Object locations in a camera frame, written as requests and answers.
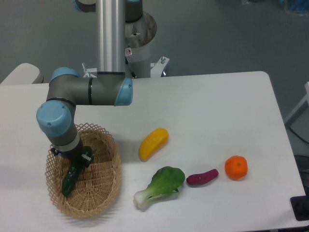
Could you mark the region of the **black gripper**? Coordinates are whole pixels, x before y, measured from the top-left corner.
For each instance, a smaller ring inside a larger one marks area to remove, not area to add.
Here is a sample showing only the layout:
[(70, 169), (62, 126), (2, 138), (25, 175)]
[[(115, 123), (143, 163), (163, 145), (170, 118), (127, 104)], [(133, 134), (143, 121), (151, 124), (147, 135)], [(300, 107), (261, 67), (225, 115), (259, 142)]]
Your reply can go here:
[(50, 152), (54, 156), (62, 156), (66, 159), (69, 159), (70, 161), (73, 161), (77, 159), (77, 161), (85, 168), (88, 168), (89, 165), (93, 162), (94, 156), (88, 156), (86, 154), (82, 154), (83, 151), (83, 142), (82, 140), (79, 140), (79, 142), (76, 145), (73, 145), (73, 148), (67, 149), (66, 151), (62, 151), (60, 149), (56, 149), (52, 146), (50, 149)]

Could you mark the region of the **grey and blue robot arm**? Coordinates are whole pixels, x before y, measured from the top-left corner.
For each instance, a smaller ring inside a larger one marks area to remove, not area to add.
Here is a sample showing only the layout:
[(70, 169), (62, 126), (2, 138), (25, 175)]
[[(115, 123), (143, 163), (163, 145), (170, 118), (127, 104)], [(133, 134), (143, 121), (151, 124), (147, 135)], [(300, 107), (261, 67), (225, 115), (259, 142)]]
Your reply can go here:
[(125, 24), (143, 15), (140, 0), (76, 0), (82, 12), (98, 20), (98, 64), (95, 77), (80, 77), (76, 70), (58, 68), (49, 83), (46, 102), (37, 110), (40, 129), (52, 144), (52, 153), (88, 167), (93, 157), (83, 152), (74, 124), (77, 105), (130, 105), (132, 79), (125, 74)]

